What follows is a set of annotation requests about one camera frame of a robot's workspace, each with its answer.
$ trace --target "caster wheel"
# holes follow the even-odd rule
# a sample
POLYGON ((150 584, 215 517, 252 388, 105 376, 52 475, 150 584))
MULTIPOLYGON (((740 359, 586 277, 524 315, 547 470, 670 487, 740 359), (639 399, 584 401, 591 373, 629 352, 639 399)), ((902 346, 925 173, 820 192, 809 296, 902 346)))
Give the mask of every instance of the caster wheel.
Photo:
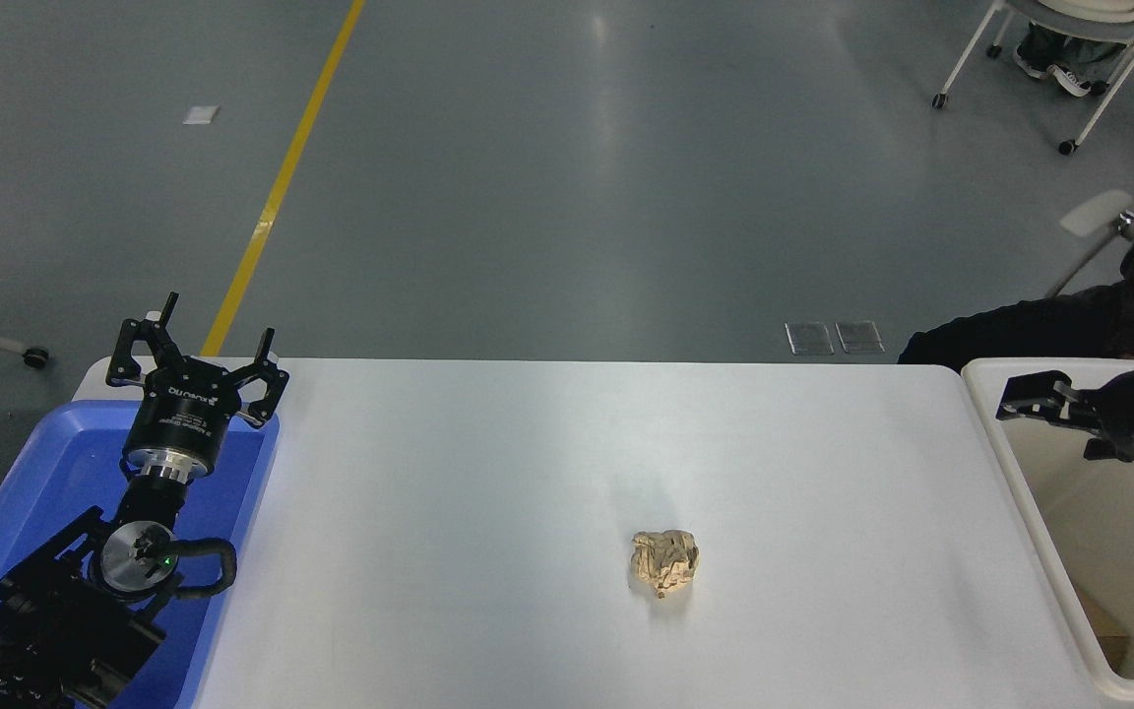
POLYGON ((31 347, 24 351, 24 363, 27 368, 43 369, 46 366, 46 360, 50 360, 50 352, 46 352, 45 347, 31 347))

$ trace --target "crumpled brown paper ball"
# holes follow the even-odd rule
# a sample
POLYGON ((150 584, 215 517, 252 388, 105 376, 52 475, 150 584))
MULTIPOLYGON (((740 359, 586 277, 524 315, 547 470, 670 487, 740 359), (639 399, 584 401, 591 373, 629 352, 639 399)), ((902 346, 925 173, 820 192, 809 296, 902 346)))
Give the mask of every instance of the crumpled brown paper ball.
POLYGON ((633 573, 653 586, 657 597, 684 588, 697 569, 694 534, 682 530, 633 534, 633 573))

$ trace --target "gray floor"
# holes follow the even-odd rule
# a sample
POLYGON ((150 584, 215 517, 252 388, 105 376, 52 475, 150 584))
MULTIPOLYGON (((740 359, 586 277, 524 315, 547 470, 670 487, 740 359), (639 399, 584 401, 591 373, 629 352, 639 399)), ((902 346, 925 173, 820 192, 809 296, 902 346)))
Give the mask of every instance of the gray floor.
MULTIPOLYGON (((1091 100, 1008 56, 932 111, 984 6, 370 0, 223 354, 788 362, 869 319, 888 354, 801 361, 891 362, 1039 296, 1059 217, 1134 194, 1134 75, 1072 158, 1091 100)), ((54 356, 0 354, 0 479, 122 318, 179 290, 198 351, 346 11, 0 3, 0 335, 54 356)))

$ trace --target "chair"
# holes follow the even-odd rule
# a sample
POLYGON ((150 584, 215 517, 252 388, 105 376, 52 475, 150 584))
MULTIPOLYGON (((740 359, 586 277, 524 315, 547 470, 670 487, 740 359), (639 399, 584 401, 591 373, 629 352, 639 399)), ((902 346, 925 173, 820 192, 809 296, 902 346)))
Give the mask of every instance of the chair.
POLYGON ((982 32, 987 31, 987 26, 991 22, 991 18, 996 16, 1000 10, 1005 10, 1008 14, 1005 15, 1004 24, 1000 26, 999 32, 996 32, 996 40, 991 42, 989 49, 987 49, 987 56, 995 59, 1000 56, 1000 41, 1004 40, 1004 32, 1009 27, 1009 23, 1013 22, 1014 15, 1021 14, 1023 17, 1031 19, 1036 26, 1044 26, 1051 28, 1053 32, 1059 32, 1069 36, 1077 36, 1081 40, 1090 41, 1114 41, 1117 44, 1125 44, 1126 50, 1123 52, 1115 70, 1110 73, 1107 82, 1102 85, 1093 86, 1094 94, 1102 94, 1106 98, 1101 99, 1100 104, 1097 107, 1097 111, 1093 112, 1093 117, 1090 118, 1088 125, 1084 126, 1083 133, 1078 134, 1078 138, 1064 140, 1061 144, 1057 145, 1058 152, 1063 155, 1070 155, 1075 150, 1078 150, 1080 145, 1084 144, 1084 140, 1088 138, 1088 134, 1091 133, 1093 126, 1101 117, 1101 113, 1106 112, 1106 108, 1110 104, 1110 101, 1115 99, 1115 94, 1126 77, 1131 75, 1131 69, 1134 69, 1134 22, 1131 23, 1098 23, 1090 22, 1090 19, 1073 18, 1070 15, 1058 12, 1049 8, 1047 5, 1039 3, 1039 0, 991 0, 990 7, 987 9, 987 14, 982 17, 982 22, 978 24, 978 28, 974 32, 974 36, 971 37, 968 44, 965 45, 964 52, 959 56, 957 60, 957 66, 953 67, 951 75, 948 76, 948 81, 943 82, 942 88, 936 94, 936 98, 931 101, 931 107, 943 108, 948 104, 948 90, 951 88, 953 82, 957 79, 959 69, 965 64, 965 59, 968 58, 968 53, 972 52, 974 45, 978 43, 980 37, 982 37, 982 32))

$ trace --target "blue plastic tray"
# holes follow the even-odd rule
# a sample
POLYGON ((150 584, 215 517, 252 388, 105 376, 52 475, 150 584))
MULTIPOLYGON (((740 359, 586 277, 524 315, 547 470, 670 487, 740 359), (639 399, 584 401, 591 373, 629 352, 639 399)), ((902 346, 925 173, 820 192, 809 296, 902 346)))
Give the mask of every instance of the blue plastic tray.
MULTIPOLYGON (((104 520, 116 512, 125 492, 117 461, 137 411, 138 403, 132 400, 76 400, 37 423, 0 488, 0 577, 92 504, 103 508, 104 520)), ((191 486, 177 520, 179 538, 220 535, 240 548, 256 515, 278 434, 278 419, 261 430, 235 419, 214 472, 191 486)), ((213 559, 185 559, 179 568, 188 585, 220 575, 213 559)), ((166 642, 112 706, 191 706, 227 593, 169 602, 156 616, 168 634, 166 642)))

